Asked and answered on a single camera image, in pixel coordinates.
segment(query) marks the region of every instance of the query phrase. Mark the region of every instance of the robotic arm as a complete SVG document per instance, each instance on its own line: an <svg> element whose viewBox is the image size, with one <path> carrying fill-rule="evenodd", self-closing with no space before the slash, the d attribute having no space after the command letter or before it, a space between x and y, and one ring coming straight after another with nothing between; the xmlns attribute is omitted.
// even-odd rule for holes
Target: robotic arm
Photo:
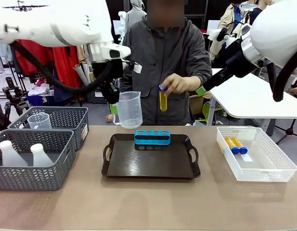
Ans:
<svg viewBox="0 0 297 231"><path fill-rule="evenodd" d="M273 98L281 101L289 77L297 77L297 20L291 15L297 15L297 0L286 0L264 10L252 27L248 24L242 27L241 38L233 38L226 28L212 34L212 39L226 42L226 68L204 83L197 93L201 96L232 76L244 77L272 61L282 68L276 80L270 79Z"/></svg>
<svg viewBox="0 0 297 231"><path fill-rule="evenodd" d="M32 40L46 47L87 44L97 79L81 89L73 89L54 79L42 64L16 39ZM85 4L68 1L60 5L17 12L0 9L0 42L13 46L35 65L54 85L75 94L85 94L100 87L110 104L119 100L113 79L123 75L122 58L131 54L129 47L113 43L111 19L105 0L86 0Z"/></svg>

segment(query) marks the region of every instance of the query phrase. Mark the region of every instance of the measuring jug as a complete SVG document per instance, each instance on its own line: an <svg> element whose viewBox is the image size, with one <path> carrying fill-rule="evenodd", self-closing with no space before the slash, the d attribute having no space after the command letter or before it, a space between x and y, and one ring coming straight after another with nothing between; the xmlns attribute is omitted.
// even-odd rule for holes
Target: measuring jug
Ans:
<svg viewBox="0 0 297 231"><path fill-rule="evenodd" d="M114 124L121 125L123 128L138 128L143 123L141 108L141 92L127 91L119 94L119 102L116 104L119 122Z"/></svg>
<svg viewBox="0 0 297 231"><path fill-rule="evenodd" d="M47 113L31 115L27 121L31 129L52 129L50 116Z"/></svg>

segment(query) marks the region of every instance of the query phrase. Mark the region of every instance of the table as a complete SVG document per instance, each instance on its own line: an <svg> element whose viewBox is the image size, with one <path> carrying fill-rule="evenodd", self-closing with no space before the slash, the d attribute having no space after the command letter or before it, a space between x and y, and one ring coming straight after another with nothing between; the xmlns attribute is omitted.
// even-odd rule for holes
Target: table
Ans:
<svg viewBox="0 0 297 231"><path fill-rule="evenodd" d="M218 29L219 23L220 23L220 20L208 21L207 32L206 32L207 37L209 37L211 31ZM211 44L212 44L212 41L208 40L208 51L210 50Z"/></svg>
<svg viewBox="0 0 297 231"><path fill-rule="evenodd" d="M90 126L63 188L0 192L0 229L288 230L297 228L297 173L288 183L236 181L216 127L141 127L186 134L199 152L194 180L110 179L103 148L119 126Z"/></svg>
<svg viewBox="0 0 297 231"><path fill-rule="evenodd" d="M221 69L213 69L213 74ZM267 130L271 119L297 119L297 99L284 93L281 102L275 102L268 82L248 74L243 78L232 77L210 91L207 125L212 125L216 101L234 118L264 119L261 127Z"/></svg>

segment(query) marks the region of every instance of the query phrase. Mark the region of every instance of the yellow liquid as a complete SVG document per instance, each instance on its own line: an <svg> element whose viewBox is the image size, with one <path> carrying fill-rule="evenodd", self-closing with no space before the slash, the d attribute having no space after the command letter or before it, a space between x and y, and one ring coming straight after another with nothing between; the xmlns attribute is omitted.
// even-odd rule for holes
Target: yellow liquid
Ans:
<svg viewBox="0 0 297 231"><path fill-rule="evenodd" d="M236 138L231 138L231 140L239 149L243 147L243 145Z"/></svg>
<svg viewBox="0 0 297 231"><path fill-rule="evenodd" d="M230 138L225 138L225 141L226 141L227 145L230 147L230 149L233 149L234 147L236 147L236 145Z"/></svg>
<svg viewBox="0 0 297 231"><path fill-rule="evenodd" d="M160 96L160 110L165 112L168 109L168 98L165 96L165 92L159 92Z"/></svg>

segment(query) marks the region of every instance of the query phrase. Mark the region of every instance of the white plastic bottle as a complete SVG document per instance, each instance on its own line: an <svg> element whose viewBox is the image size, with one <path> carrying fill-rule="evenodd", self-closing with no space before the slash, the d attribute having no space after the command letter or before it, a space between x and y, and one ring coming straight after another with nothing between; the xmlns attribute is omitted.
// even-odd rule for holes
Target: white plastic bottle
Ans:
<svg viewBox="0 0 297 231"><path fill-rule="evenodd" d="M31 151L34 155L34 167L50 167L54 163L44 152L41 143L36 143L31 146Z"/></svg>
<svg viewBox="0 0 297 231"><path fill-rule="evenodd" d="M2 151L3 166L5 167L27 167L27 162L13 149L13 144L10 141L0 143Z"/></svg>

